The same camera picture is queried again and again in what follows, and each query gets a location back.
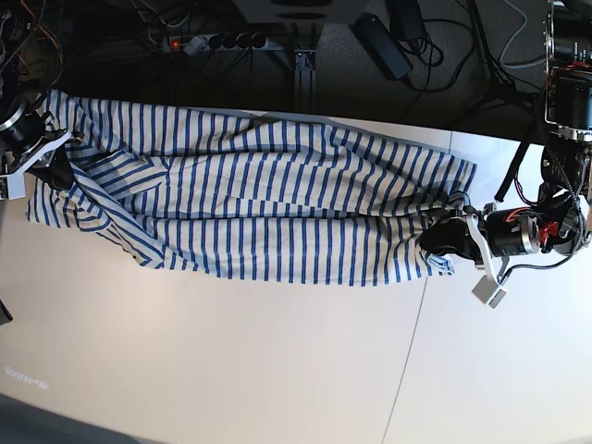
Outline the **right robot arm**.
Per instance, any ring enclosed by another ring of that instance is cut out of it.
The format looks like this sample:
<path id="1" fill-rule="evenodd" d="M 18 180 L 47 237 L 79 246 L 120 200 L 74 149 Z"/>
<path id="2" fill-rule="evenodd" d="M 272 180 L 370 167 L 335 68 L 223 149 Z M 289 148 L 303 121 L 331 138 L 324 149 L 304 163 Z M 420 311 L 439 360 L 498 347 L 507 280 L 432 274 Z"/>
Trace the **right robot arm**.
<path id="1" fill-rule="evenodd" d="M 31 69 L 22 57 L 39 32 L 55 48 L 57 63 L 63 54 L 53 35 L 42 25 L 46 3 L 37 13 L 24 1 L 1 3 L 1 198 L 25 196 L 25 176 L 30 174 L 56 191 L 74 182 L 66 145 L 74 140 L 60 129 L 50 111 L 42 111 L 49 88 L 56 80 L 30 79 Z"/>

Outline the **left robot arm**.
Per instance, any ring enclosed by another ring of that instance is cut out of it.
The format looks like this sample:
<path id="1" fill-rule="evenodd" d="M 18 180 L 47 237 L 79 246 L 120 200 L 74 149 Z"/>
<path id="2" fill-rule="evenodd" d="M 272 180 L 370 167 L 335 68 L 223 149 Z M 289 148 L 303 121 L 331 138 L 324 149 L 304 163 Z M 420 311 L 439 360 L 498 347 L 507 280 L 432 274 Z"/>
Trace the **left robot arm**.
<path id="1" fill-rule="evenodd" d="M 420 238 L 423 250 L 435 256 L 455 254 L 485 269 L 486 281 L 502 284 L 513 271 L 493 260 L 555 252 L 564 262 L 585 248 L 591 238 L 591 4 L 551 1 L 547 14 L 546 83 L 533 105 L 534 119 L 511 161 L 495 196 L 501 203 L 515 188 L 522 206 L 498 210 L 493 204 L 449 212 Z M 519 169 L 531 140 L 543 143 L 542 183 L 529 200 Z"/>

